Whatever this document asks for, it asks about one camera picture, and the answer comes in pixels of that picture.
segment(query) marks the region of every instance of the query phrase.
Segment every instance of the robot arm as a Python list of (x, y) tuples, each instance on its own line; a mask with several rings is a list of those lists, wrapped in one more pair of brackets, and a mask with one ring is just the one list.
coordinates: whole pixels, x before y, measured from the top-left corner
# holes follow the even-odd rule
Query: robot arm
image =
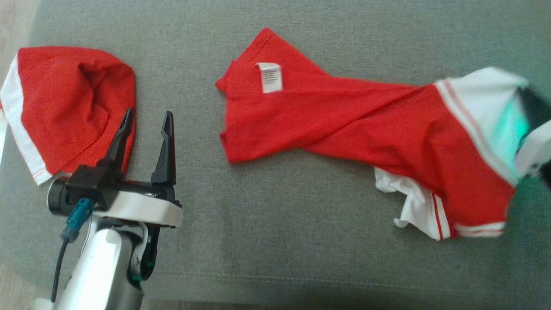
[[(56, 309), (139, 309), (144, 295), (141, 282), (155, 267), (160, 229), (181, 226), (182, 208), (174, 193), (172, 113), (166, 113), (163, 145), (148, 183), (124, 180), (121, 172), (131, 127), (129, 110), (104, 159), (95, 167), (81, 165), (71, 177), (58, 178), (50, 187), (48, 207), (55, 215), (69, 217), (68, 228), (78, 222), (72, 218), (79, 203), (90, 201), (94, 205), (81, 256)], [(76, 239), (71, 235), (74, 231), (66, 230), (62, 238)], [(52, 300), (35, 300), (31, 309), (53, 309), (56, 290), (55, 284)]]
[(519, 89), (529, 134), (515, 157), (523, 177), (541, 177), (551, 190), (551, 106), (531, 88)]

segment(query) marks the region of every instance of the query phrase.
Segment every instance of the gray couch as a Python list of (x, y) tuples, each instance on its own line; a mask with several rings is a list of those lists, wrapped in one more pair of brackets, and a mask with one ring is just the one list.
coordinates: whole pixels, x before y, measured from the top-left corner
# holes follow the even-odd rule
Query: gray couch
[[(425, 84), (498, 66), (549, 96), (549, 12), (548, 0), (48, 0), (31, 45), (103, 49), (134, 68), (132, 179), (148, 179), (149, 145), (174, 112), (185, 216), (161, 233), (150, 298), (504, 309), (551, 302), (551, 199), (538, 180), (520, 185), (502, 237), (436, 242), (393, 225), (404, 196), (377, 191), (366, 165), (302, 151), (229, 165), (213, 84), (269, 26), (334, 75)], [(49, 287), (64, 218), (49, 214), (48, 184), (36, 187), (9, 133), (0, 174), (0, 259)]]

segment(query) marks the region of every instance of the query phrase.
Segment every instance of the white label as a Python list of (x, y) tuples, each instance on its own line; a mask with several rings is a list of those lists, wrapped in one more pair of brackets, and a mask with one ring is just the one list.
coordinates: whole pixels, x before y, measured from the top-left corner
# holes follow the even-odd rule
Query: white label
[(273, 93), (283, 90), (281, 66), (272, 62), (257, 63), (262, 78), (262, 92)]

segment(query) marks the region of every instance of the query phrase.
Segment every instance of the red stripe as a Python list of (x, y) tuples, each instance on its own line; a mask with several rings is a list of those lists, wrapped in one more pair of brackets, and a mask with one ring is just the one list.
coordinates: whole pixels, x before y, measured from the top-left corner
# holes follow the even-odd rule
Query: red stripe
[(467, 110), (467, 108), (465, 107), (461, 99), (459, 99), (450, 81), (445, 79), (444, 85), (446, 86), (447, 91), (450, 93), (452, 100), (455, 101), (455, 105), (461, 110), (461, 112), (463, 112), (463, 116), (465, 116), (468, 119), (468, 121), (471, 123), (471, 126), (474, 128), (474, 130), (476, 131), (476, 134), (478, 135), (478, 139), (480, 140), (482, 146), (487, 150), (488, 154), (492, 157), (493, 162), (499, 165), (500, 168), (503, 169), (504, 171), (509, 172), (509, 168), (501, 161), (501, 159), (495, 156), (494, 152), (491, 151), (491, 148), (488, 145), (488, 142), (486, 141), (486, 139), (484, 138), (484, 135), (482, 134), (482, 130), (478, 126), (478, 123), (474, 120), (474, 117), (471, 115), (469, 110)]
[(35, 172), (35, 173), (33, 174), (33, 178), (35, 178), (38, 174), (43, 173), (45, 170), (46, 170), (46, 166), (44, 166), (44, 168), (42, 168), (42, 169), (38, 170), (37, 172)]
[(39, 176), (43, 175), (44, 172), (47, 172), (46, 169), (44, 169), (44, 170), (43, 170), (42, 172), (40, 172), (39, 174), (35, 175), (35, 176), (33, 177), (33, 179), (36, 180), (36, 178), (38, 178)]
[(440, 240), (444, 239), (444, 235), (442, 234), (442, 227), (440, 227), (440, 216), (438, 216), (438, 207), (436, 205), (436, 198), (433, 196), (433, 205), (434, 205), (434, 212), (436, 213), (436, 224), (438, 225), (438, 233), (440, 234)]

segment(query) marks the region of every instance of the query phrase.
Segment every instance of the red cloth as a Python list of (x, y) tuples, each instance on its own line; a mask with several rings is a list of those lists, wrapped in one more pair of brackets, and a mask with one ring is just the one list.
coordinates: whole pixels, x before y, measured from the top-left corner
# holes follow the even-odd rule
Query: red cloth
[(105, 51), (30, 47), (19, 50), (0, 99), (31, 173), (42, 183), (45, 175), (96, 165), (126, 110), (136, 107), (136, 82), (132, 68)]
[[(281, 66), (283, 90), (262, 92), (259, 62)], [(266, 28), (216, 86), (230, 163), (303, 148), (420, 182), (442, 198), (450, 227), (505, 221), (514, 187), (478, 154), (434, 84), (333, 77)]]

